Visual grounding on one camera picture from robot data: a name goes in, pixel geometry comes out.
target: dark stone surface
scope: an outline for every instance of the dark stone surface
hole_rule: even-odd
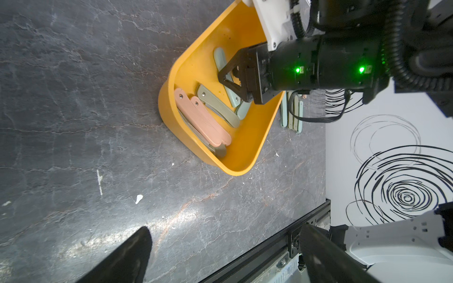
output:
[[[324,202],[323,125],[277,118],[232,177],[162,123],[172,63],[230,2],[0,3],[0,281],[74,282],[146,225],[146,282],[195,282]]]

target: yellow bin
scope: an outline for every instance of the yellow bin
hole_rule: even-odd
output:
[[[214,49],[222,47],[227,60],[230,60],[239,49],[264,41],[266,38],[255,8],[236,0],[176,60],[159,92],[159,113],[165,125],[202,161],[233,176],[247,173],[255,164],[282,94],[265,105],[252,103],[246,118],[236,129],[211,112],[232,138],[231,144],[226,147],[226,156],[217,158],[186,126],[178,113],[173,93],[175,88],[180,87],[191,97],[198,85],[203,84],[231,106],[224,86],[217,79]]]

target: black swirl pattern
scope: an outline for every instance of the black swirl pattern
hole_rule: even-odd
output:
[[[409,219],[453,201],[451,160],[452,151],[424,145],[374,154],[357,173],[356,200],[346,207],[349,222],[377,225]]]

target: black cable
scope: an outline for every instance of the black cable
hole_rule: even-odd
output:
[[[294,6],[299,4],[299,0],[290,0],[289,1],[289,8],[293,9]],[[300,17],[300,12],[291,13],[291,23],[293,24],[294,33],[296,34],[297,38],[304,38],[310,37],[313,35],[314,32],[314,22],[318,17],[318,0],[311,1],[310,5],[310,17],[308,20],[307,31],[304,30],[304,26],[302,25],[302,18]]]
[[[453,77],[425,77],[413,73],[404,60],[404,19],[410,0],[392,0],[384,25],[384,55],[390,74],[401,87],[414,91],[453,90]]]
[[[297,91],[294,91],[291,94],[291,97],[289,98],[288,106],[287,106],[289,112],[297,120],[305,121],[305,122],[311,122],[311,123],[332,123],[332,122],[337,121],[338,119],[340,119],[343,116],[344,110],[346,109],[346,105],[348,104],[349,100],[351,99],[351,92],[349,90],[345,90],[344,91],[345,102],[344,102],[343,110],[341,111],[341,113],[338,116],[335,116],[335,117],[304,118],[304,117],[296,116],[294,114],[293,110],[292,110],[292,106],[294,104],[294,97],[295,97],[296,94],[297,94]]]

